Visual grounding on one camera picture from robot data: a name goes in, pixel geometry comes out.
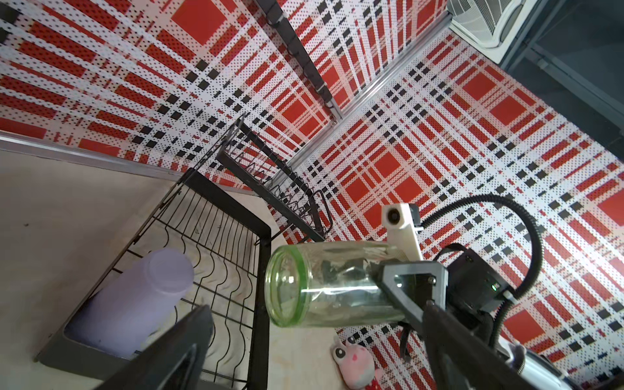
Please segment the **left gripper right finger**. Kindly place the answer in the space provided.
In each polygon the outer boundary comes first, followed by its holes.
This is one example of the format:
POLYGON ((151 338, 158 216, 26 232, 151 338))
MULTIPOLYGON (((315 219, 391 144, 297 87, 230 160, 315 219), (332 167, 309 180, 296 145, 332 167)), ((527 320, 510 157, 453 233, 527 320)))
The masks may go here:
POLYGON ((435 303, 427 303, 422 319, 427 360, 438 389, 534 388, 435 303))

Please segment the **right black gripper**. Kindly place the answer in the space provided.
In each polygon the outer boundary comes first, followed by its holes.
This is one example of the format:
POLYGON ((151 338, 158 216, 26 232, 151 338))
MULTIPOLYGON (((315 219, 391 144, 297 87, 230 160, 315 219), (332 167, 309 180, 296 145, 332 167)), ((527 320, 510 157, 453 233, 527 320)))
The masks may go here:
POLYGON ((513 297, 512 285, 476 252, 467 248, 458 252, 447 269, 427 261, 387 261, 375 268, 378 287, 414 331, 423 331, 428 303, 447 307, 462 324, 481 324, 485 314, 499 309, 506 293, 513 297))

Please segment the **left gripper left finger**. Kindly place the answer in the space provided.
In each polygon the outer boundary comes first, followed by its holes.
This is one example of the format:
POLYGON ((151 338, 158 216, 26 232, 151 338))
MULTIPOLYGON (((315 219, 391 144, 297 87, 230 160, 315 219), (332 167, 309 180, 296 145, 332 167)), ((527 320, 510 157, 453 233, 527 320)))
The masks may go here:
POLYGON ((200 305, 100 389, 195 389, 214 331, 211 308, 200 305))

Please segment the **lilac plastic cup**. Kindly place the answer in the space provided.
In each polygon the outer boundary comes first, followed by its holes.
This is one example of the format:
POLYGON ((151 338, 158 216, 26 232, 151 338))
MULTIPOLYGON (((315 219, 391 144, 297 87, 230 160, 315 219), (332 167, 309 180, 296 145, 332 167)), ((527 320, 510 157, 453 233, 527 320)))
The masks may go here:
POLYGON ((190 290, 193 278, 184 254, 171 248, 153 251, 83 305, 66 327, 68 337, 130 358, 190 290))

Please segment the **tall green glass cup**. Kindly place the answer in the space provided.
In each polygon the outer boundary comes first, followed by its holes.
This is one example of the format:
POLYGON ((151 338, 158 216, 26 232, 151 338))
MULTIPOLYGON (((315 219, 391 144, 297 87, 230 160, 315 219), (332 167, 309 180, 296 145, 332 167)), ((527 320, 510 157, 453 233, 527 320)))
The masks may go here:
POLYGON ((280 328, 347 328, 396 323, 405 316, 374 280, 385 263, 407 260, 373 241, 283 245, 265 275, 266 310, 280 328))

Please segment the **black wire dish rack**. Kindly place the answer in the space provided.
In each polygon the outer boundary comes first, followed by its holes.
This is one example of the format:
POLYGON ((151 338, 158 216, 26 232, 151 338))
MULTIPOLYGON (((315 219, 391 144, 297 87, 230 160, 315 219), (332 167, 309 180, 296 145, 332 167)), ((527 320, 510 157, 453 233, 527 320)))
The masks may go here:
POLYGON ((61 371, 108 380, 198 306, 211 308, 214 331, 195 389, 265 389, 269 373, 270 320, 264 302, 267 264, 280 235, 259 213, 268 206, 302 226, 293 211, 250 173, 258 149, 280 169, 285 162, 238 119, 208 156, 262 196, 250 208, 192 167, 172 186, 134 237, 87 293, 37 360, 61 371), (130 358, 116 357, 68 337, 66 327, 84 304, 149 253, 171 248, 193 265, 193 285, 130 358))

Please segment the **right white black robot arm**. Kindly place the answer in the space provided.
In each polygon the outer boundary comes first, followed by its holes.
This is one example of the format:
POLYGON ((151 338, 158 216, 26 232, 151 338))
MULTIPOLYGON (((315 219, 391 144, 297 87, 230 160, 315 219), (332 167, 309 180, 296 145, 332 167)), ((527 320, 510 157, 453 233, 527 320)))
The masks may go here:
POLYGON ((476 252, 449 266, 434 262, 374 266, 383 295, 422 340, 438 389, 576 389, 568 375, 518 341, 497 339, 490 314, 513 297, 512 287, 476 252))

